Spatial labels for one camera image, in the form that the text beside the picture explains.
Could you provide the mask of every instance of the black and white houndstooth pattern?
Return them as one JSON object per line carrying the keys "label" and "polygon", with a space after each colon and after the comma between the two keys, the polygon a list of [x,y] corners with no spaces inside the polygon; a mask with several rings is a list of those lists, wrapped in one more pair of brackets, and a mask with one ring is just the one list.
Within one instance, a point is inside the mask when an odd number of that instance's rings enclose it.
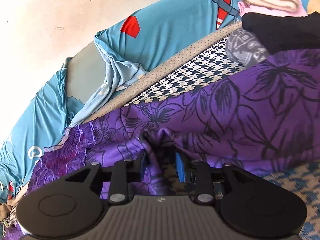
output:
{"label": "black and white houndstooth pattern", "polygon": [[214,44],[189,62],[154,84],[129,104],[154,102],[188,92],[198,86],[208,84],[232,75],[245,67],[231,61],[225,53],[228,37]]}

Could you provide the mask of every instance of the beige polka dot trim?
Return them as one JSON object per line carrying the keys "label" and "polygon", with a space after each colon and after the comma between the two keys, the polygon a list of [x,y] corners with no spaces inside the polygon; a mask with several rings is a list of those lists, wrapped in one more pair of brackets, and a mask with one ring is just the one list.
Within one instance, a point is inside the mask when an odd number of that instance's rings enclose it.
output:
{"label": "beige polka dot trim", "polygon": [[173,57],[169,58],[167,61],[151,70],[149,73],[147,73],[144,77],[132,84],[130,87],[125,89],[121,94],[107,102],[98,111],[89,116],[84,121],[84,123],[99,118],[119,107],[124,106],[126,103],[130,102],[130,100],[135,98],[144,90],[154,85],[155,83],[166,77],[168,74],[175,71],[176,69],[178,69],[194,57],[198,56],[206,49],[210,48],[212,45],[214,45],[221,39],[230,35],[233,31],[241,27],[242,22],[238,21],[209,34],[208,36],[200,39],[199,41],[196,41],[195,43],[181,50]]}

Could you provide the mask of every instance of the blue houndstooth fabric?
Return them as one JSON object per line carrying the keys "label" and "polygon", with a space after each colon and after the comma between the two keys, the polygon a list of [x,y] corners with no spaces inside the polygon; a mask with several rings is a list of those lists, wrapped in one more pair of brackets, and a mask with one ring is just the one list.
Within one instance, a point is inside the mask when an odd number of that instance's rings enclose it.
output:
{"label": "blue houndstooth fabric", "polygon": [[[225,54],[227,39],[228,37],[224,38],[193,58],[128,104],[161,101],[244,70],[242,65],[231,61]],[[164,176],[171,183],[172,194],[186,194],[183,185],[179,183],[173,162],[165,160],[162,163],[162,169]],[[303,199],[307,204],[308,217],[300,237],[302,240],[320,240],[320,161],[286,172],[266,175],[264,178],[294,192]],[[221,198],[222,193],[216,192],[216,197]]]}

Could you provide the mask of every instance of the purple garment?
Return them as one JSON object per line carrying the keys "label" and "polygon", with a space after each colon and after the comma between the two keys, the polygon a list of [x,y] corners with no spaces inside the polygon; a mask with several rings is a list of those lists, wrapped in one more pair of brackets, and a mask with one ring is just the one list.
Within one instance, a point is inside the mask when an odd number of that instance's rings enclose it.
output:
{"label": "purple garment", "polygon": [[[258,65],[187,93],[129,105],[70,130],[63,147],[34,168],[28,192],[91,162],[150,158],[137,194],[167,194],[159,162],[175,147],[212,167],[232,162],[255,173],[318,159],[320,49],[278,52]],[[106,198],[105,183],[101,197]]]}

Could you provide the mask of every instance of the black garment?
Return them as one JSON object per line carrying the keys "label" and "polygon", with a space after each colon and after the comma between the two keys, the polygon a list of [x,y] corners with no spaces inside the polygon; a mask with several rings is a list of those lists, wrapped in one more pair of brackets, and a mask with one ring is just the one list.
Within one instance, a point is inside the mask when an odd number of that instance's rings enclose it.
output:
{"label": "black garment", "polygon": [[320,49],[320,14],[317,12],[305,17],[246,13],[242,27],[254,33],[272,55],[290,49]]}

